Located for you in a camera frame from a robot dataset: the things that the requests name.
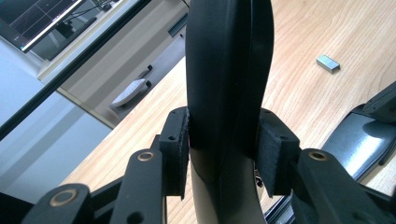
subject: screw hole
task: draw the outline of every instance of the screw hole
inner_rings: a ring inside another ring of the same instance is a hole
[[[126,219],[128,224],[139,224],[139,223],[143,223],[143,214],[140,212],[134,212],[131,215],[128,216],[128,218]]]
[[[137,159],[140,161],[150,161],[154,157],[154,153],[152,152],[142,152],[137,156]]]
[[[322,152],[317,152],[317,151],[312,151],[309,153],[309,156],[317,161],[326,161],[327,160],[327,156],[325,154],[323,154]]]

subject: small metal block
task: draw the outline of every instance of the small metal block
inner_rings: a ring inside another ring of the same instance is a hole
[[[334,61],[333,59],[327,57],[326,55],[322,55],[317,58],[317,63],[320,67],[324,68],[326,71],[333,74],[337,70],[340,69],[340,64]]]

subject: wooden desk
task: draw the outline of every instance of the wooden desk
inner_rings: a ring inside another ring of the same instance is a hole
[[[395,1],[273,1],[276,44],[263,106],[274,111],[301,139],[321,147],[356,105],[396,80]],[[331,75],[316,64],[326,54],[341,64]],[[123,175],[128,158],[147,148],[170,110],[186,105],[182,60],[64,183],[98,189]],[[366,181],[391,194],[396,159]],[[262,197],[263,209],[269,200]],[[186,198],[168,199],[170,223],[196,222],[188,179]]]

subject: wood grain surface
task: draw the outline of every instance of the wood grain surface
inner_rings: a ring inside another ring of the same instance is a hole
[[[275,53],[262,105],[296,133],[302,148],[320,148],[352,108],[396,80],[396,1],[272,2]],[[319,67],[322,54],[341,70],[332,75]],[[122,176],[129,157],[161,132],[169,111],[186,104],[183,59],[64,183],[95,190]],[[364,183],[391,194],[395,156]],[[263,210],[275,199],[264,192]],[[183,202],[168,198],[168,222],[196,222],[190,177]]]

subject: black curved panel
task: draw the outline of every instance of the black curved panel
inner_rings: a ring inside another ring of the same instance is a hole
[[[273,46],[270,1],[191,1],[187,94],[201,223],[264,222],[252,158]]]

